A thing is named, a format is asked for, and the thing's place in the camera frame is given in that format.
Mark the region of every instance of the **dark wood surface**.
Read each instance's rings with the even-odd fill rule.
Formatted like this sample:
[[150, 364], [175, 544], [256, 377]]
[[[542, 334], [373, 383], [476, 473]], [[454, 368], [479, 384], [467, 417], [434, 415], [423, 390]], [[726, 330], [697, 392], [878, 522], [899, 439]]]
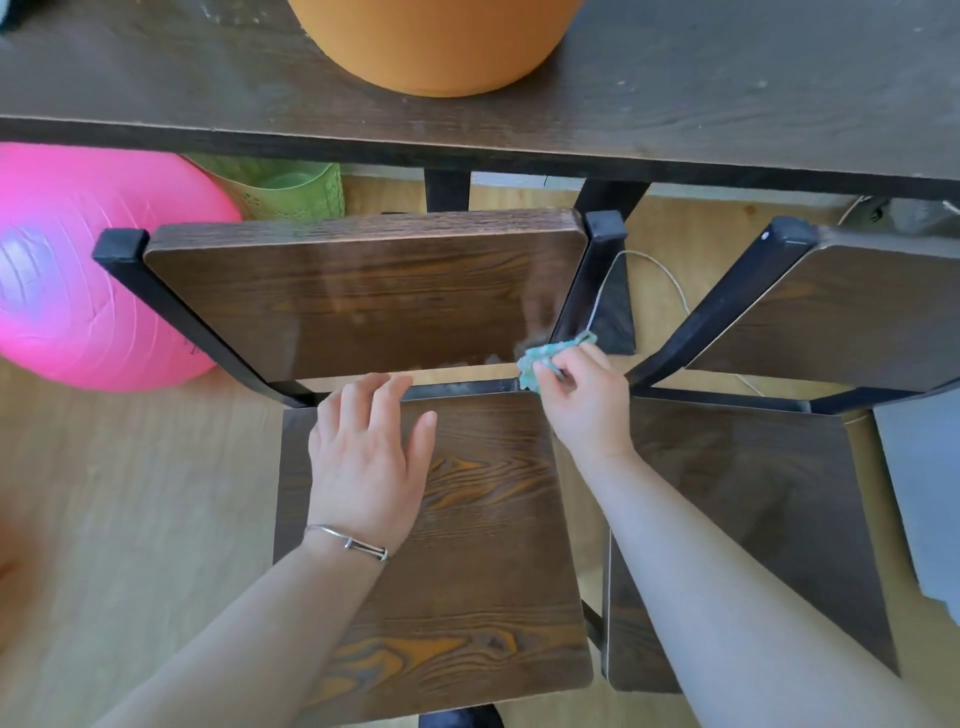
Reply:
[[329, 61], [283, 0], [53, 0], [4, 34], [0, 136], [949, 197], [952, 0], [588, 0], [530, 77], [395, 94]]
[[[634, 399], [631, 433], [654, 470], [763, 566], [897, 668], [839, 418]], [[605, 580], [607, 679], [620, 691], [678, 692], [613, 538]]]
[[960, 376], [960, 240], [819, 228], [691, 369], [924, 392]]
[[267, 381], [516, 361], [587, 236], [572, 210], [161, 228], [147, 265]]
[[[426, 495], [308, 700], [340, 725], [446, 710], [592, 679], [550, 428], [530, 393], [405, 402], [439, 415]], [[284, 413], [275, 559], [296, 547], [316, 410]]]

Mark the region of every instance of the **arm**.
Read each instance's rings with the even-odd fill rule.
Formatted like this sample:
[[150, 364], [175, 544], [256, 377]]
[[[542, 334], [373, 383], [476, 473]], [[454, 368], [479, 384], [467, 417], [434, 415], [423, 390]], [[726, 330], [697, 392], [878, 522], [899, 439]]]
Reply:
[[[400, 398], [408, 376], [367, 375], [318, 408], [310, 433], [307, 522], [393, 554], [420, 510], [436, 414], [406, 451]], [[247, 589], [150, 680], [97, 724], [278, 726], [293, 721], [382, 564], [322, 531]]]
[[705, 728], [942, 725], [913, 691], [644, 463], [629, 387], [596, 347], [537, 378], [550, 423], [616, 537]]

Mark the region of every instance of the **green plastic basket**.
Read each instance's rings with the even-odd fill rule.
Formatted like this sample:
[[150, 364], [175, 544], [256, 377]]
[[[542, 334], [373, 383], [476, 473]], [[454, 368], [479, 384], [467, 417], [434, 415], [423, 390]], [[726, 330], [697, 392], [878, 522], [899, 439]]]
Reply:
[[340, 165], [292, 159], [184, 155], [233, 199], [247, 220], [344, 216]]

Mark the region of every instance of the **hand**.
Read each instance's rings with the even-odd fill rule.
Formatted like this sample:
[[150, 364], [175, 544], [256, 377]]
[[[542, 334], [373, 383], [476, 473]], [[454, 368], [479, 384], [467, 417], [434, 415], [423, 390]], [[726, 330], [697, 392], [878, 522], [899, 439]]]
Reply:
[[423, 413], [404, 451], [400, 398], [412, 383], [408, 376], [366, 375], [317, 408], [307, 523], [384, 546], [391, 555], [410, 535], [437, 433], [437, 413]]
[[534, 365], [547, 420], [581, 471], [587, 463], [636, 457], [630, 439], [630, 387], [607, 355], [588, 342], [552, 357], [566, 381]]

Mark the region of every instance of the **cleaning cloth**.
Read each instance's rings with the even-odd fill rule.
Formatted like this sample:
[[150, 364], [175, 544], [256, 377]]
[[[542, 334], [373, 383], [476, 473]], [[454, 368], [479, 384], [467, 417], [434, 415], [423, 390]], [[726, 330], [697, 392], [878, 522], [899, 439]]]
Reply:
[[581, 331], [577, 334], [576, 338], [570, 339], [569, 341], [561, 341], [557, 344], [544, 344], [541, 347], [528, 349], [516, 363], [520, 369], [520, 389], [529, 389], [531, 392], [540, 393], [537, 376], [534, 374], [534, 363], [538, 361], [542, 362], [551, 372], [557, 375], [558, 379], [563, 379], [564, 373], [550, 360], [550, 357], [562, 352], [564, 349], [582, 344], [585, 341], [596, 344], [596, 334], [592, 331]]

